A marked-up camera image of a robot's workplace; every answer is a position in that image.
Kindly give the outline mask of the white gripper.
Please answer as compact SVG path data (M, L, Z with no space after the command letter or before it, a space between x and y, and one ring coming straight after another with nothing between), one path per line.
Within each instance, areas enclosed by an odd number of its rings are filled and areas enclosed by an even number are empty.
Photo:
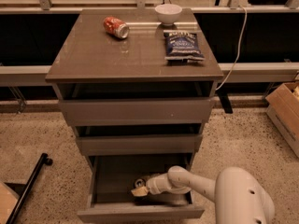
M146 187L138 187L132 189L131 192L135 197L145 197L148 193L157 195L163 192L170 192L173 187L167 174L152 175L146 182Z

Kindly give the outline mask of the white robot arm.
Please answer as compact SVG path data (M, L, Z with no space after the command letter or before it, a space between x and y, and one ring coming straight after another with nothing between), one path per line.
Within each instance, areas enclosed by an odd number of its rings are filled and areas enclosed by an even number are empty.
M275 216L267 191L252 174L238 167L225 168L212 180L172 166L164 174L137 179L131 192L135 197L145 197L191 190L215 204L217 224L270 224Z

